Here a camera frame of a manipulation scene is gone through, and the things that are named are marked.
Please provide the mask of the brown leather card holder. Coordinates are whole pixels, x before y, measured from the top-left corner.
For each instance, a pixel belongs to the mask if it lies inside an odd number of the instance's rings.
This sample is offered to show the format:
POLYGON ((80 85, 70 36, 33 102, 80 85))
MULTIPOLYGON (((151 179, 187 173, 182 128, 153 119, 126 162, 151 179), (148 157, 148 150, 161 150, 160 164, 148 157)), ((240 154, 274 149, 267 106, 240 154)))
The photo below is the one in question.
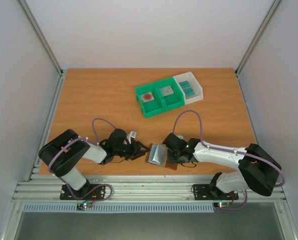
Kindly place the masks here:
POLYGON ((158 144, 151 143, 150 144, 149 152, 146 154, 145 162, 147 164, 155 165, 155 166, 158 166, 158 167, 163 167, 163 168, 170 169, 170 170, 173 170, 173 171, 176 171, 177 168, 178 168, 177 164, 170 164, 170 163, 167 162, 167 148, 165 147, 165 145, 163 145, 161 143, 158 143, 158 144), (148 162, 152 145, 158 145, 157 150, 158 150, 159 164, 152 164, 152 163, 148 162))

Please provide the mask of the teal credit card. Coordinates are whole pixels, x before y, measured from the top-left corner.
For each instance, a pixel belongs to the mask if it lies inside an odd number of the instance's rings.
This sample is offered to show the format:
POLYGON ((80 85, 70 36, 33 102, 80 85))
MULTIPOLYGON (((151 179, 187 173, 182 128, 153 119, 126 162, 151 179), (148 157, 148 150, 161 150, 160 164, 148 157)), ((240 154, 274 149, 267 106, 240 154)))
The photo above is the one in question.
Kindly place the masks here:
POLYGON ((148 162, 151 164, 155 164, 155 165, 159 164, 159 154, 158 154, 158 145, 157 144, 153 144, 151 146, 148 162))

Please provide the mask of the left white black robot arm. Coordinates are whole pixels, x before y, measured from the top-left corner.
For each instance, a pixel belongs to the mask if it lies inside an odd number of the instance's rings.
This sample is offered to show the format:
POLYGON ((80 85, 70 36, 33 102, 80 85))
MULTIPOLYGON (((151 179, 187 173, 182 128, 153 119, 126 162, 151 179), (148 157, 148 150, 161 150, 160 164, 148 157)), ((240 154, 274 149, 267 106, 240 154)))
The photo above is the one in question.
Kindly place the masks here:
POLYGON ((60 199, 105 201, 106 186, 90 183, 76 165, 81 159, 102 166, 112 162, 114 157, 123 161, 138 159, 150 149, 137 141, 136 135, 135 131, 126 133, 116 128, 107 139, 95 143, 68 129, 44 145, 38 157, 47 165, 47 170, 63 182, 60 199))

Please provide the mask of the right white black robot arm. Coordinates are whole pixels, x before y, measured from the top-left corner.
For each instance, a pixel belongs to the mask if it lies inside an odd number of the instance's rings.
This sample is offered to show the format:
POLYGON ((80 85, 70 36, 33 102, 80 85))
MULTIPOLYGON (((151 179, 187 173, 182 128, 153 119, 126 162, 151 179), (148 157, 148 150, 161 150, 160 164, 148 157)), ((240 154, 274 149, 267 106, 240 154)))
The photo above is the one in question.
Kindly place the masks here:
POLYGON ((163 145, 171 163, 213 163, 229 167, 231 173, 216 173, 209 184, 194 191, 197 198, 220 200, 234 191, 252 190, 269 197, 279 178, 281 166, 262 147, 251 143, 248 147, 225 147, 191 138, 189 141, 170 133, 163 145))

